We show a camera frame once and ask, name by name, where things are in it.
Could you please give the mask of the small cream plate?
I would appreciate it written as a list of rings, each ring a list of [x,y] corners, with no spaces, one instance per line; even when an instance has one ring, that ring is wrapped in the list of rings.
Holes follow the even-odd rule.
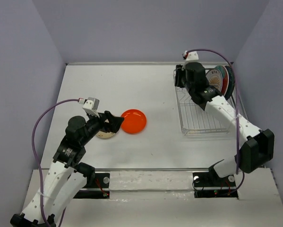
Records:
[[[99,131],[97,134],[96,134],[96,137],[100,138],[100,139],[110,139],[112,138],[113,136],[115,136],[116,133],[114,132],[102,132],[102,131]]]

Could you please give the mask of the orange plastic plate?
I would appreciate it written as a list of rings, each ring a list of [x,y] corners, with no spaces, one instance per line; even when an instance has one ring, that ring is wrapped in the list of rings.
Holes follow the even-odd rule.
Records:
[[[138,109],[129,109],[122,113],[124,121],[121,128],[128,134],[137,134],[142,132],[147,124],[146,115]]]

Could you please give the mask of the white plate orange sunburst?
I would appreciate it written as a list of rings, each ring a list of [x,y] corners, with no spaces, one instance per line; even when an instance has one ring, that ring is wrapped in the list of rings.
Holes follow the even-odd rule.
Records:
[[[209,82],[209,85],[214,86],[220,92],[222,91],[223,77],[222,77],[221,72],[218,69],[210,69],[206,73],[206,78]]]

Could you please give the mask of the red teal floral plate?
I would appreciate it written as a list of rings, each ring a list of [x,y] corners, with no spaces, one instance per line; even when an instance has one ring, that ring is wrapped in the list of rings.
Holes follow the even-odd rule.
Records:
[[[221,93],[225,96],[229,86],[229,73],[225,66],[217,65],[215,69],[219,70],[223,79]]]

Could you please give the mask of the dark teal speckled plate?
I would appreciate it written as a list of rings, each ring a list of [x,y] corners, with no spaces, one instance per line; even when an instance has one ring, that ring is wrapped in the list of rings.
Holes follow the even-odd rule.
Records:
[[[226,69],[229,75],[229,85],[228,85],[228,89],[224,97],[226,100],[228,100],[232,96],[233,90],[235,88],[235,78],[234,78],[231,67],[226,66]]]

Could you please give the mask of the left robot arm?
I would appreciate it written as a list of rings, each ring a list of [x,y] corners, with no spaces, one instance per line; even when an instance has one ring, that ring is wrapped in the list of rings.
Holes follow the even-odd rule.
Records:
[[[64,209],[85,186],[94,183],[95,168],[81,162],[85,145],[100,131],[119,131],[124,118],[109,111],[69,119],[62,139],[39,190],[20,214],[10,220],[14,227],[54,227]]]

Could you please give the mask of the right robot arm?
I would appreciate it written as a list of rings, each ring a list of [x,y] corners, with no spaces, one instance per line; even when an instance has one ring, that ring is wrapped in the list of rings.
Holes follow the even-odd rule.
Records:
[[[208,169],[209,183],[219,185],[229,175],[250,174],[272,160],[275,135],[270,129],[262,130],[240,115],[238,108],[233,108],[206,76],[207,72],[199,62],[176,65],[174,84],[185,89],[196,105],[236,134],[236,155],[222,159]]]

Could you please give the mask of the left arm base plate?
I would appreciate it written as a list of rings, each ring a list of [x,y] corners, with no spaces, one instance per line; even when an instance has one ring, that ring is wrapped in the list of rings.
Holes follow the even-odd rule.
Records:
[[[95,173],[94,180],[79,190],[74,199],[109,199],[110,198],[110,173]]]

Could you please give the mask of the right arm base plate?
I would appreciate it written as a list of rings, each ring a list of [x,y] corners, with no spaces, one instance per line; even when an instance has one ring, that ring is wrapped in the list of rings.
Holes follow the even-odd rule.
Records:
[[[210,180],[208,172],[194,172],[192,187],[194,197],[200,198],[238,198],[233,175]]]

